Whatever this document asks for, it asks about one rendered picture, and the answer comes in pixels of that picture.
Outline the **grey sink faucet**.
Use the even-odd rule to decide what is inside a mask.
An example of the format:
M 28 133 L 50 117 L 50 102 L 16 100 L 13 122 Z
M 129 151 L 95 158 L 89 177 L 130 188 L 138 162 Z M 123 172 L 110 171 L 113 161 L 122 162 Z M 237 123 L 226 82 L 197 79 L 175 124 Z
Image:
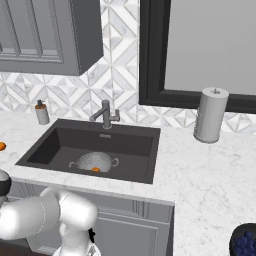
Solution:
M 103 100 L 102 101 L 102 108 L 98 110 L 95 114 L 93 114 L 89 120 L 94 122 L 98 117 L 103 116 L 103 128 L 108 130 L 112 127 L 112 121 L 120 121 L 120 113 L 119 110 L 115 110 L 115 115 L 112 116 L 110 113 L 110 101 Z

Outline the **dark grey sink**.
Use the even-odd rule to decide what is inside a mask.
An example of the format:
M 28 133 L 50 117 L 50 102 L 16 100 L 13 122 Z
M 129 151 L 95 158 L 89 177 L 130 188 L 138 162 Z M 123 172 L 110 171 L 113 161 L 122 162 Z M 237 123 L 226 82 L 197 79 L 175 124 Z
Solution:
M 19 166 L 83 174 L 75 166 L 90 152 L 103 152 L 119 160 L 104 178 L 151 184 L 154 178 L 160 130 L 114 124 L 59 119 L 17 162 Z

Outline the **white paper towel roll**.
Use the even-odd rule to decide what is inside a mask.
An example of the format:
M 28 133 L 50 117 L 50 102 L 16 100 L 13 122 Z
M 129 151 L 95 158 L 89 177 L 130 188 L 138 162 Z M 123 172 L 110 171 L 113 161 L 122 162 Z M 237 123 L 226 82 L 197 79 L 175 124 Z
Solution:
M 211 144 L 219 140 L 228 98 L 229 93 L 221 88 L 202 90 L 194 127 L 194 137 L 198 141 Z

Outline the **grey soap dispenser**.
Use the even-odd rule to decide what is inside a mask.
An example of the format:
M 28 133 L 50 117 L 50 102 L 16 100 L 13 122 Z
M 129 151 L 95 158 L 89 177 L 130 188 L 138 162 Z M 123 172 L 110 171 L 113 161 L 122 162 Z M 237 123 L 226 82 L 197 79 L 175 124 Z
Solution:
M 47 106 L 42 100 L 37 101 L 35 111 L 40 125 L 47 125 L 50 122 Z

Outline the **grey base cupboard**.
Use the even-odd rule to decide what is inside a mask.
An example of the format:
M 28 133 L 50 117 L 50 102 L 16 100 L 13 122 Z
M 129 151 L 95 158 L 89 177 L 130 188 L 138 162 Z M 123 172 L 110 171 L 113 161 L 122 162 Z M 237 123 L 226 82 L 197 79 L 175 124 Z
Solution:
M 102 256 L 173 256 L 172 202 L 65 186 L 98 206 L 94 241 Z

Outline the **black framed window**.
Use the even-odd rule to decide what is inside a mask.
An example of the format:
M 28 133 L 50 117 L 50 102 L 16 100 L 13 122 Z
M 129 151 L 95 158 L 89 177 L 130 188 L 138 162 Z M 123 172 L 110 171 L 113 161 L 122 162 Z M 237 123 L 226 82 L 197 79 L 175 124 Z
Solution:
M 140 0 L 139 103 L 196 109 L 206 87 L 256 114 L 256 0 Z

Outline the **black bowl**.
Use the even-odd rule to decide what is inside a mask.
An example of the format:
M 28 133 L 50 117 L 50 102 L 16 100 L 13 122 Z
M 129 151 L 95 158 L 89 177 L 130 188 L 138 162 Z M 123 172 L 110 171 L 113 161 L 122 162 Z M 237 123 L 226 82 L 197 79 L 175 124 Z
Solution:
M 229 242 L 230 256 L 236 256 L 234 251 L 234 239 L 242 236 L 245 231 L 250 231 L 253 237 L 256 238 L 256 223 L 244 223 L 234 229 Z

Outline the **blue berries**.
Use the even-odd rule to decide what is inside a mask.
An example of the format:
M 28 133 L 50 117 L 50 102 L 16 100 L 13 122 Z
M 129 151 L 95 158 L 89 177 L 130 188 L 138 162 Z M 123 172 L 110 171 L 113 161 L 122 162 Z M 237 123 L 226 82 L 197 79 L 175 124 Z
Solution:
M 256 256 L 256 238 L 250 231 L 234 239 L 234 251 L 236 256 Z

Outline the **grey wall cupboard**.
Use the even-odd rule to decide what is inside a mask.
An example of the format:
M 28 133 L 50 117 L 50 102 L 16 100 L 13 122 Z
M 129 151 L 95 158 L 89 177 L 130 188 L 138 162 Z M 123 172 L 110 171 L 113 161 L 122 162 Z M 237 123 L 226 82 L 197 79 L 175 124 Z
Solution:
M 102 56 L 100 0 L 0 0 L 0 72 L 80 76 Z

